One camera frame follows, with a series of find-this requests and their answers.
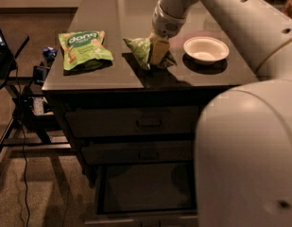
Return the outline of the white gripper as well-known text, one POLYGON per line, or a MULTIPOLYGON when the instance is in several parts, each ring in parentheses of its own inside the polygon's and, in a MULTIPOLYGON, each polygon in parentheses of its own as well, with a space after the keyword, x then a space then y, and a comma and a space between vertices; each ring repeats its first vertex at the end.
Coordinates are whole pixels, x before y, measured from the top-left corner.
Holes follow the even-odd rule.
MULTIPOLYGON (((185 18, 176 18, 163 10, 161 3, 158 2, 152 15, 152 28, 154 33, 163 38, 173 38, 180 33, 185 24, 185 18)), ((151 43, 150 63, 158 65, 169 49, 168 40, 155 40, 151 43)))

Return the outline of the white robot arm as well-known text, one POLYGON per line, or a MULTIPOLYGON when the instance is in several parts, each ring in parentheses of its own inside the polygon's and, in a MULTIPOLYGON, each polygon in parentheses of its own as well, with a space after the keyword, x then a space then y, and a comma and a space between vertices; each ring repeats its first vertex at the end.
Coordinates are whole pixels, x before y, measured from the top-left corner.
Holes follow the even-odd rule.
POLYGON ((292 227, 292 19, 264 0, 159 0, 155 33, 176 36, 196 1, 258 78, 198 120, 198 226, 292 227))

